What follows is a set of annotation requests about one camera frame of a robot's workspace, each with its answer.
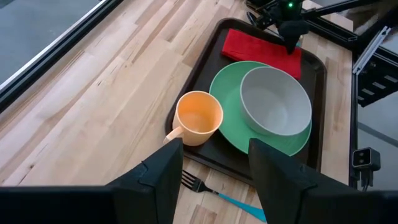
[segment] black tray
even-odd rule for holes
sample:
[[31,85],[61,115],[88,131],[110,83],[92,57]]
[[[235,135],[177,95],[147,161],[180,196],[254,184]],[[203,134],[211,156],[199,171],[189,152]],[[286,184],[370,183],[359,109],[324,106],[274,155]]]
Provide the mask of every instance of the black tray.
[[[186,92],[209,91],[215,75],[234,61],[223,56],[221,50],[229,29],[236,29],[275,44],[282,41],[271,34],[237,19],[219,21],[199,56],[191,74],[178,95],[166,119],[165,132],[172,131],[175,105]],[[322,158],[323,117],[325,115],[326,67],[314,54],[302,50],[302,77],[299,80],[312,102],[312,130],[308,143],[295,155],[304,164],[320,170]],[[236,149],[216,131],[204,145],[184,146],[185,156],[252,185],[248,155]]]

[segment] white bowl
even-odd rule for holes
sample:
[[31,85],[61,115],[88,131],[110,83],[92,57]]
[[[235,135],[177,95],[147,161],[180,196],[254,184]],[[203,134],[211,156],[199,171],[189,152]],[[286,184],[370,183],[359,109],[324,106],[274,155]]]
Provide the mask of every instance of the white bowl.
[[300,83],[272,67],[255,68],[241,83],[242,114],[261,134],[292,136],[310,124],[312,107]]

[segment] fork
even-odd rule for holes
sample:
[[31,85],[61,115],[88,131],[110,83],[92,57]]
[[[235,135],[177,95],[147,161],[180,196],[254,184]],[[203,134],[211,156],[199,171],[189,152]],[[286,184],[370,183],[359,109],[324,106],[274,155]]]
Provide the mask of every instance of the fork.
[[245,203],[242,203],[235,199],[232,199],[226,195],[223,195],[215,190],[211,190],[210,188],[206,187],[205,183],[201,179],[199,179],[198,177],[195,177],[194,175],[188,173],[185,170],[182,170],[181,184],[186,186],[186,188],[188,188],[194,192],[197,192],[197,193],[207,191],[207,192],[211,192],[215,195],[218,195],[221,198],[236,205],[237,207],[242,208],[242,210],[250,213],[252,216],[258,218],[259,220],[266,222],[266,216],[264,215],[264,211],[262,209],[247,205]]

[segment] cup handle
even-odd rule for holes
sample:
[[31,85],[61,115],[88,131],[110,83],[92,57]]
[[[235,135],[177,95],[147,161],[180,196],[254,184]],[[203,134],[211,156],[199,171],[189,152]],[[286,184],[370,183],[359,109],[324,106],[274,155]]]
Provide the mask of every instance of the cup handle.
[[172,132],[170,132],[166,138],[163,140],[163,144],[169,143],[171,140],[175,138],[181,138],[183,136],[184,129],[181,126],[175,128]]

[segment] orange cup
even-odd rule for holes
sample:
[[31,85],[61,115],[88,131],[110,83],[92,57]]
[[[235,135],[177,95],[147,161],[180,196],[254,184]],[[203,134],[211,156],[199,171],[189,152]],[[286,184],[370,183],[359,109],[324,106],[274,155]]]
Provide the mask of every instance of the orange cup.
[[182,142],[188,146],[199,146],[210,138],[222,122],[223,109],[214,96],[204,91],[188,92],[177,103],[173,131],[163,143],[182,138]]

